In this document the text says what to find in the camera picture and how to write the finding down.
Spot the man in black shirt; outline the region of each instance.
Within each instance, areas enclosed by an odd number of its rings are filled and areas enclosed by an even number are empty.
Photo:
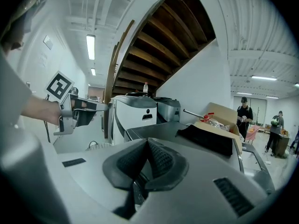
[[[237,109],[238,112],[238,120],[237,125],[239,128],[240,134],[243,136],[244,140],[246,138],[249,122],[253,119],[252,109],[249,105],[247,105],[247,98],[242,97],[241,99],[242,105]]]

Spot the black cap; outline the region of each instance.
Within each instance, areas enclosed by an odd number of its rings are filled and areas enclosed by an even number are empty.
[[[245,102],[247,102],[247,98],[246,97],[242,97],[241,103],[245,103]]]

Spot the water bottle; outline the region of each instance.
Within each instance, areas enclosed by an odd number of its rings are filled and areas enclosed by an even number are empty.
[[[148,90],[149,90],[148,83],[145,82],[145,85],[144,85],[144,87],[143,87],[143,92],[146,92],[146,93],[147,93]]]

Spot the green bag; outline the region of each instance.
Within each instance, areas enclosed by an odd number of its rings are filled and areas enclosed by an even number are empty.
[[[275,115],[272,120],[271,120],[271,124],[272,126],[274,127],[277,127],[279,125],[279,116],[278,115]]]

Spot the person in gray shirt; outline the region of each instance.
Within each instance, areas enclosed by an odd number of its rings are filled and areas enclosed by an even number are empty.
[[[283,130],[285,129],[285,122],[284,122],[284,118],[282,116],[283,116],[282,111],[279,111],[278,116],[276,115],[273,117],[273,119],[278,119],[278,124],[276,126],[275,125],[271,126],[269,141],[267,143],[267,146],[265,147],[265,153],[267,153],[269,151],[269,148],[273,141],[271,156],[274,155],[274,150],[276,148],[276,144],[280,138],[279,135],[280,135],[281,128]]]

